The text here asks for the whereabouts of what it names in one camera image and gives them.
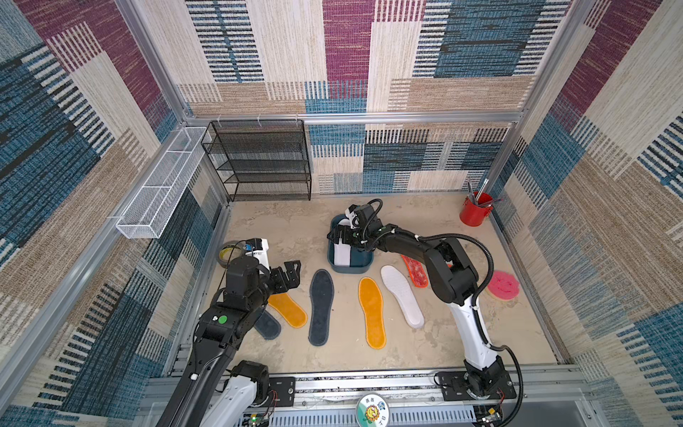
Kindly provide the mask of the large white mesh insole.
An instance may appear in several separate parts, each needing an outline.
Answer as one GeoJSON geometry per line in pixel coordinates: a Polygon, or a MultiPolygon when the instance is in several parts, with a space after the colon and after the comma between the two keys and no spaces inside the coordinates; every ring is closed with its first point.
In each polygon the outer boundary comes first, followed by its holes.
{"type": "Polygon", "coordinates": [[[338,226],[334,232],[334,264],[341,267],[350,267],[351,245],[350,227],[338,226]]]}

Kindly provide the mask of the orange fleece insole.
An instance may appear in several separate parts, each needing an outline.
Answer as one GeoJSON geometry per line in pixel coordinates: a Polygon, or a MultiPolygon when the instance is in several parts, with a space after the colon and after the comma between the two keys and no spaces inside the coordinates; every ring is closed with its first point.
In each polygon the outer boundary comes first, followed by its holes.
{"type": "Polygon", "coordinates": [[[302,328],[307,323],[307,313],[287,293],[272,295],[269,298],[269,306],[292,328],[302,328]]]}
{"type": "Polygon", "coordinates": [[[373,279],[360,280],[359,302],[365,319],[366,342],[372,349],[380,350],[387,343],[383,321],[383,297],[373,279]]]}

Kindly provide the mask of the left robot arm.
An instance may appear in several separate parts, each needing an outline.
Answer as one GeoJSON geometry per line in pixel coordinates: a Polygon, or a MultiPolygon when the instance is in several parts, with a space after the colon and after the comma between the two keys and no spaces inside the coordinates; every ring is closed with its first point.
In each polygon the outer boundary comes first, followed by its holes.
{"type": "Polygon", "coordinates": [[[231,261],[195,328],[188,364],[158,421],[159,426],[199,426],[217,384],[272,295],[298,288],[302,263],[268,268],[252,256],[231,261]]]}

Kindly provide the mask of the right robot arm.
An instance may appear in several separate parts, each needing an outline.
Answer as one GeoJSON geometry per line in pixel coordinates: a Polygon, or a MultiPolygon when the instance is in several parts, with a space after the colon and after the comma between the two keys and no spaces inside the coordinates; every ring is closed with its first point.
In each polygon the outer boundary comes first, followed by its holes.
{"type": "Polygon", "coordinates": [[[378,217],[380,199],[350,206],[348,225],[332,227],[327,239],[365,252],[380,250],[405,255],[424,265],[433,293],[448,305],[464,345],[467,391],[476,400],[496,397],[506,388],[509,398],[521,400],[524,384],[517,360],[507,345],[492,343],[478,298],[494,275],[494,260],[481,242],[459,233],[421,236],[378,217]]]}

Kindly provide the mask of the teal plastic storage box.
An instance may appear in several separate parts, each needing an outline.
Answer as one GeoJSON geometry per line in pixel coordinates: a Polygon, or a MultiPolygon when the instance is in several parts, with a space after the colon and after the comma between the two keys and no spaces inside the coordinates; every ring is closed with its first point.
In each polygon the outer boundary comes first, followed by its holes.
{"type": "Polygon", "coordinates": [[[374,254],[343,243],[327,241],[327,261],[334,272],[340,274],[363,274],[374,262],[374,254]]]}

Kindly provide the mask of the dark grey felt insole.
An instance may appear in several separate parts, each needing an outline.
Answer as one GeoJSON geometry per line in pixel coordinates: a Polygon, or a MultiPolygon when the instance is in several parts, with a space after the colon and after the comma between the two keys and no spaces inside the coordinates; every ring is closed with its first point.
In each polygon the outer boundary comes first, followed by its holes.
{"type": "Polygon", "coordinates": [[[334,281],[324,269],[317,270],[309,287],[311,298],[311,324],[309,342],[316,347],[323,346],[329,338],[330,317],[334,302],[334,281]]]}

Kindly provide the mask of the roll of tape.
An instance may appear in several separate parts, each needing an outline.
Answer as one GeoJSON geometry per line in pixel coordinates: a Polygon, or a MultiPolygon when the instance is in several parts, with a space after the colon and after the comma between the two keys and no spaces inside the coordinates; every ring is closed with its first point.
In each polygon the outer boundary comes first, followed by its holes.
{"type": "Polygon", "coordinates": [[[232,261],[244,254],[245,240],[231,240],[222,245],[217,254],[217,261],[222,268],[227,269],[232,261]]]}

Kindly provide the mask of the red patterned insole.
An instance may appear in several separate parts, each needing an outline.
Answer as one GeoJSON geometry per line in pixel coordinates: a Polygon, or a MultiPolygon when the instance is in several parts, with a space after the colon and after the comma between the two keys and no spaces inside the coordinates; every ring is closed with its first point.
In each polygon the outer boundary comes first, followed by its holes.
{"type": "Polygon", "coordinates": [[[401,258],[404,261],[408,275],[416,288],[427,288],[430,286],[428,275],[420,262],[405,255],[402,255],[401,258]]]}

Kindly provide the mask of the red pen cup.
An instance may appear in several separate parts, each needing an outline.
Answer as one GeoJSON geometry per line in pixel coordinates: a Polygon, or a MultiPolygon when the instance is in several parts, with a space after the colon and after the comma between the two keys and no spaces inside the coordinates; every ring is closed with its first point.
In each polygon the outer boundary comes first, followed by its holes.
{"type": "Polygon", "coordinates": [[[474,190],[471,183],[467,183],[468,192],[459,215],[463,224],[469,227],[478,227],[492,212],[496,199],[484,192],[488,183],[489,179],[485,178],[478,191],[474,190]]]}

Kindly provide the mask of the pink round sponge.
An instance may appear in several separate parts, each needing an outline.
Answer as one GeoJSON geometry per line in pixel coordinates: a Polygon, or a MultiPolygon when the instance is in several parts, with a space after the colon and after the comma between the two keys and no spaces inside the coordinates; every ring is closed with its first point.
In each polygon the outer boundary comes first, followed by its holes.
{"type": "Polygon", "coordinates": [[[514,275],[495,270],[487,292],[501,301],[511,301],[519,296],[520,284],[514,275]]]}

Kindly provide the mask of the round green sticker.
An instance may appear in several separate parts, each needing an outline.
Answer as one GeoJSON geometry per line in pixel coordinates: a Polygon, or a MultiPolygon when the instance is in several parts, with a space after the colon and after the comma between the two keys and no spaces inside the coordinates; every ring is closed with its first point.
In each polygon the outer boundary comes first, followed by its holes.
{"type": "Polygon", "coordinates": [[[391,411],[386,400],[376,393],[363,396],[356,407],[356,419],[360,427],[387,427],[391,411]]]}

